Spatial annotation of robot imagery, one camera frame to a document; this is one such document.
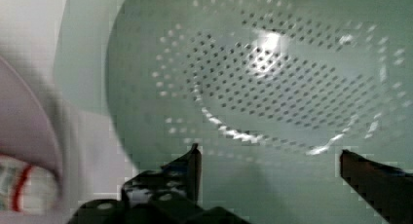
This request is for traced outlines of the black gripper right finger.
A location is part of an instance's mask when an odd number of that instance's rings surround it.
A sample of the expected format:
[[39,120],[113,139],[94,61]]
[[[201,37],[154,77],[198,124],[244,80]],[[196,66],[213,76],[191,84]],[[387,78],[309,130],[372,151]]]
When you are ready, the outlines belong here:
[[341,177],[390,224],[412,224],[412,174],[350,150],[340,155]]

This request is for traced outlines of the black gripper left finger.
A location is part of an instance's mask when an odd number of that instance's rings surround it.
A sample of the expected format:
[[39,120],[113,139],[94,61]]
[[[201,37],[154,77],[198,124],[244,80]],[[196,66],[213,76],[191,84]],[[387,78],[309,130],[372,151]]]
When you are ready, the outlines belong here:
[[179,158],[123,184],[121,198],[86,202],[67,224],[250,224],[216,206],[198,205],[202,153],[194,143]]

